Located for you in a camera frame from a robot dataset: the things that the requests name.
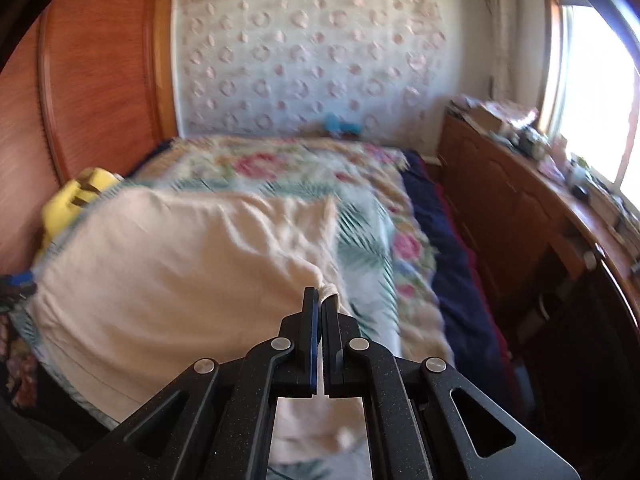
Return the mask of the beige printed t-shirt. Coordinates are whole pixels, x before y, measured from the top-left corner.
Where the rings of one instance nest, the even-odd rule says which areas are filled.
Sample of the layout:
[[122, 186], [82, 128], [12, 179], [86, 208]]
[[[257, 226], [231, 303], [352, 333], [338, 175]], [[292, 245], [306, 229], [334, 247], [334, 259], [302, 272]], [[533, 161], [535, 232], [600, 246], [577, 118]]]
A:
[[43, 267], [27, 311], [43, 359], [122, 422], [201, 358], [239, 359], [342, 288], [331, 197], [126, 188]]

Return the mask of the palm leaf print sheet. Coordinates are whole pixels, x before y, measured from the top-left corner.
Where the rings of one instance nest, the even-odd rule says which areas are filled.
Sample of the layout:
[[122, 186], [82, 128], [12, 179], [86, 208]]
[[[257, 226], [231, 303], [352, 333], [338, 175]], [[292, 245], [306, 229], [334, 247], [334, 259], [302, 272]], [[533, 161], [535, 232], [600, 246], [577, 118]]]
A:
[[196, 360], [276, 336], [308, 287], [397, 349], [393, 232], [365, 185], [128, 181], [54, 240], [11, 318], [63, 390], [114, 427]]

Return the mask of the yellow Pikachu plush toy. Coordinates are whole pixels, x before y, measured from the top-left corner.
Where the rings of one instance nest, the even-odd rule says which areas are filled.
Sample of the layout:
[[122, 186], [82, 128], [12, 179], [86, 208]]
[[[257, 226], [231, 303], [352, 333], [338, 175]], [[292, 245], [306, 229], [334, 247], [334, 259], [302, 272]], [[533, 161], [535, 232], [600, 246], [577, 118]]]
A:
[[44, 252], [58, 234], [61, 234], [89, 204], [122, 180], [119, 174], [91, 167], [82, 170], [75, 179], [63, 187], [43, 207], [42, 245]]

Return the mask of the floral quilt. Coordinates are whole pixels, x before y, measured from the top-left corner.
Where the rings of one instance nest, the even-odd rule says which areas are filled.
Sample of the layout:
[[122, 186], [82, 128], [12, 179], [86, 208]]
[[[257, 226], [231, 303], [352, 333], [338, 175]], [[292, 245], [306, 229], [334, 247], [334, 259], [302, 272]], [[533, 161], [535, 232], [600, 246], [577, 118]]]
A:
[[435, 248], [413, 217], [396, 148], [322, 139], [177, 140], [134, 173], [172, 188], [337, 203], [336, 262], [364, 336], [413, 361], [454, 352], [432, 281]]

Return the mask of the wooden louvered wardrobe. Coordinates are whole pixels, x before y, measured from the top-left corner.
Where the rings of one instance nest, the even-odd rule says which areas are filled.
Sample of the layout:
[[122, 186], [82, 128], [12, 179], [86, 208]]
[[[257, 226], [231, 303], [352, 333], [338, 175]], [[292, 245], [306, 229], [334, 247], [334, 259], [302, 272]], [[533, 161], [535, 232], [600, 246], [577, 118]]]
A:
[[1, 270], [26, 270], [42, 207], [89, 167], [130, 174], [166, 138], [157, 0], [1, 0]]

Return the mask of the blue toy on box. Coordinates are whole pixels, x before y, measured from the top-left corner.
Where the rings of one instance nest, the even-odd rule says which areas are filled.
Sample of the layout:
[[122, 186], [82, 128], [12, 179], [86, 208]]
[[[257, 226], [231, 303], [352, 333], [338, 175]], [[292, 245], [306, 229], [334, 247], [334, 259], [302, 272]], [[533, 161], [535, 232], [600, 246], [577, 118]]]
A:
[[361, 136], [361, 127], [354, 122], [346, 122], [335, 114], [327, 114], [323, 123], [324, 131], [334, 139], [357, 139]]

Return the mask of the long wooden cabinet desk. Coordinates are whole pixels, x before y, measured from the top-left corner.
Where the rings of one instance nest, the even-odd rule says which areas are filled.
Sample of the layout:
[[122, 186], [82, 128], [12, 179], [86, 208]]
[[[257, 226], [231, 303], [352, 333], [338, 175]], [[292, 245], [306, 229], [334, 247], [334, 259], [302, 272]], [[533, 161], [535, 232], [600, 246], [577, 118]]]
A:
[[601, 258], [632, 314], [639, 287], [631, 258], [604, 221], [534, 163], [473, 129], [446, 110], [438, 157], [440, 184], [476, 267], [489, 307], [511, 309], [539, 282], [542, 259], [555, 252], [571, 278], [587, 269], [584, 252]]

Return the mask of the cardboard box on desk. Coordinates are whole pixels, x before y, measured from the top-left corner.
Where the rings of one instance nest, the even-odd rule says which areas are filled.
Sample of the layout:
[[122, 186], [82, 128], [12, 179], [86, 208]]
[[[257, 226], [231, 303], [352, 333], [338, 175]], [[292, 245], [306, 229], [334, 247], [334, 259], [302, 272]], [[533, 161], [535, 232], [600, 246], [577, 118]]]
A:
[[528, 127], [536, 120], [538, 110], [512, 101], [485, 101], [471, 107], [465, 114], [485, 131], [502, 133]]

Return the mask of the circle pattern sheer curtain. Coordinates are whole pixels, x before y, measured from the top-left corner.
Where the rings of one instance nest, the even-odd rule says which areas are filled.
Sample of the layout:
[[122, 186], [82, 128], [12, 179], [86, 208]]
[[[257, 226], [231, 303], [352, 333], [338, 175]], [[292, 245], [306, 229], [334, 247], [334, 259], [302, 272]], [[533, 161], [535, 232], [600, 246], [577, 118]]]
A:
[[484, 0], [177, 0], [183, 136], [363, 139], [432, 152], [444, 109], [481, 96], [492, 55]]

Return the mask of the window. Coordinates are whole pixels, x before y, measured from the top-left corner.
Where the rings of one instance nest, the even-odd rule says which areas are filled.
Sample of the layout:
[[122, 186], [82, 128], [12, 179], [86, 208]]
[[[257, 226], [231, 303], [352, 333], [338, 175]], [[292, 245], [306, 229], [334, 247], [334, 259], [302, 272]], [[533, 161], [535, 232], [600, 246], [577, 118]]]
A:
[[639, 205], [639, 72], [589, 0], [550, 0], [548, 133], [627, 204]]

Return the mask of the beige window side curtain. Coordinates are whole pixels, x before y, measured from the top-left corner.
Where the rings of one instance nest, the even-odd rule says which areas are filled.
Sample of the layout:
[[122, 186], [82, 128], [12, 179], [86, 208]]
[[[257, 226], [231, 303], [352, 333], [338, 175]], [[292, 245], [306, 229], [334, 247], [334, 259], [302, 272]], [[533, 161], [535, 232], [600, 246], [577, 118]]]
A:
[[492, 56], [492, 98], [497, 101], [514, 97], [512, 64], [516, 44], [516, 0], [488, 0], [491, 15], [494, 55]]

